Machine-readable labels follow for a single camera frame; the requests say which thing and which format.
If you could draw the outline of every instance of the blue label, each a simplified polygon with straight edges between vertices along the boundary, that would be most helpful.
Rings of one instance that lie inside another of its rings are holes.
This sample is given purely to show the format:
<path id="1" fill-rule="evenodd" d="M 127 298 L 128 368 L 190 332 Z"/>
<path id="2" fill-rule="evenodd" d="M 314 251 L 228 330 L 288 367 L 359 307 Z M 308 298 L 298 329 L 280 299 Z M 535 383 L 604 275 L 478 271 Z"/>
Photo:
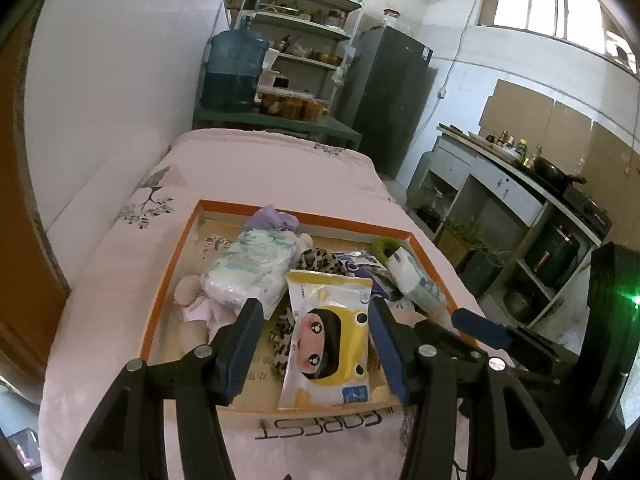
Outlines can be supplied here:
<path id="1" fill-rule="evenodd" d="M 366 386 L 347 386 L 342 389 L 342 400 L 345 404 L 352 402 L 367 402 Z"/>

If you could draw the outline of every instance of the cartoon face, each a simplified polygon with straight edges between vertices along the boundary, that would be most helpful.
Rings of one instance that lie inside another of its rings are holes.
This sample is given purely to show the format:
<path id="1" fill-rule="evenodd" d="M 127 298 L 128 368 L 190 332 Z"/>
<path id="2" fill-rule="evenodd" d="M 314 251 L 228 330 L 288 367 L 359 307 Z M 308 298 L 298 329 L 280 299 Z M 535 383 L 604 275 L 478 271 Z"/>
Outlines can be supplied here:
<path id="1" fill-rule="evenodd" d="M 334 374 L 340 361 L 340 318 L 330 310 L 315 308 L 299 323 L 295 342 L 298 369 L 311 380 Z"/>

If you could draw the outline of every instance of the yellow and white package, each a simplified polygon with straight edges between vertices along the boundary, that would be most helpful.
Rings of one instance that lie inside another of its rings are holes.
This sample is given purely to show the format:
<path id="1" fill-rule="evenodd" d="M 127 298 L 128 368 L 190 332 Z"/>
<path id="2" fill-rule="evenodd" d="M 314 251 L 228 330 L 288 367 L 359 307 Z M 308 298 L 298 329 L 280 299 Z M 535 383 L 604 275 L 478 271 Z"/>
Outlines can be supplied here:
<path id="1" fill-rule="evenodd" d="M 371 279 L 292 270 L 287 283 L 294 328 L 278 407 L 367 402 Z"/>

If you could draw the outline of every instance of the purple cloth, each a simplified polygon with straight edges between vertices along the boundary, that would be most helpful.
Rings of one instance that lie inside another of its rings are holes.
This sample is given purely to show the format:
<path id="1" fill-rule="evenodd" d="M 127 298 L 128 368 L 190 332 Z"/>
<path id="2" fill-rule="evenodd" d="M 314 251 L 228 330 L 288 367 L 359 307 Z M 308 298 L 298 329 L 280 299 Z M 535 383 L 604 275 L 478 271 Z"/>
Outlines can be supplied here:
<path id="1" fill-rule="evenodd" d="M 300 231 L 300 222 L 298 219 L 287 213 L 276 211 L 273 205 L 269 204 L 247 220 L 244 230 L 263 229 L 270 231 L 293 231 L 296 234 Z"/>

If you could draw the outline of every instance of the water dispenser bottle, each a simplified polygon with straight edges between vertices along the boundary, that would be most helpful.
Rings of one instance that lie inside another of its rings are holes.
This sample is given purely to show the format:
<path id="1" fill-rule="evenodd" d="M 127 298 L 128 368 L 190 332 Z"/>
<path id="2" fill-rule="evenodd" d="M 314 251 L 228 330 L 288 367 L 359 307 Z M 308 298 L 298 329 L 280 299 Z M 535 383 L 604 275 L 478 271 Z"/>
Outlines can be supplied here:
<path id="1" fill-rule="evenodd" d="M 248 0 L 257 9 L 259 0 Z M 269 41 L 249 29 L 255 12 L 243 10 L 238 28 L 226 30 L 211 40 L 211 52 L 200 105 L 219 112 L 250 112 L 254 108 L 255 91 L 262 74 L 262 62 Z"/>

